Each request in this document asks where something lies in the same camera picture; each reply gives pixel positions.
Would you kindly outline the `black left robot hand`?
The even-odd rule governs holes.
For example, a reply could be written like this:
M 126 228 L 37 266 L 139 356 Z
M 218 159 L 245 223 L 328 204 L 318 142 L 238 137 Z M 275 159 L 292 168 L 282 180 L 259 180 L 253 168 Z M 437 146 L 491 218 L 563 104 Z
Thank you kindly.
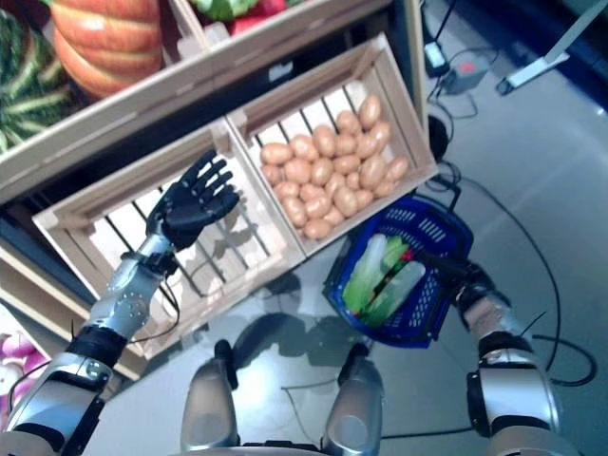
M 145 233 L 161 236 L 179 252 L 190 247 L 208 225 L 238 204 L 233 173 L 215 150 L 205 152 L 161 196 L 146 220 Z

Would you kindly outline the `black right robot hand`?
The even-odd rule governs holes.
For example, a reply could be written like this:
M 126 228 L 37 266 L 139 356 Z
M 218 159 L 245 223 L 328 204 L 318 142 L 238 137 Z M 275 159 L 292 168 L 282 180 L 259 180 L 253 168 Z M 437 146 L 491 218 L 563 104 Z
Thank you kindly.
M 468 259 L 438 256 L 426 250 L 418 251 L 414 258 L 435 272 L 452 299 L 462 293 L 485 295 L 495 290 L 489 275 Z

